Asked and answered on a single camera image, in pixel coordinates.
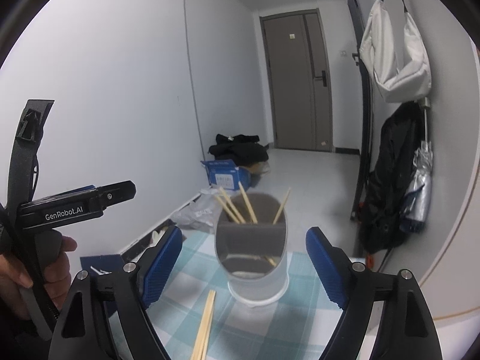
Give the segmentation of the person's left hand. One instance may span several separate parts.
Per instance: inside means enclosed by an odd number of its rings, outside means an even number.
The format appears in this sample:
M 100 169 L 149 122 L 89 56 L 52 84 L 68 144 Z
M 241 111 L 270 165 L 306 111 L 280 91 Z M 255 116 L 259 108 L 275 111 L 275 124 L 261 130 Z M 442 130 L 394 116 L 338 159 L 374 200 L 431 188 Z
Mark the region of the person's left hand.
M 62 248 L 55 262 L 44 270 L 45 289 L 55 306 L 61 310 L 67 298 L 72 277 L 67 252 L 77 249 L 77 242 L 63 236 Z M 20 288 L 31 289 L 32 279 L 18 258 L 1 256 L 1 300 L 23 320 L 29 319 L 29 312 L 20 295 Z

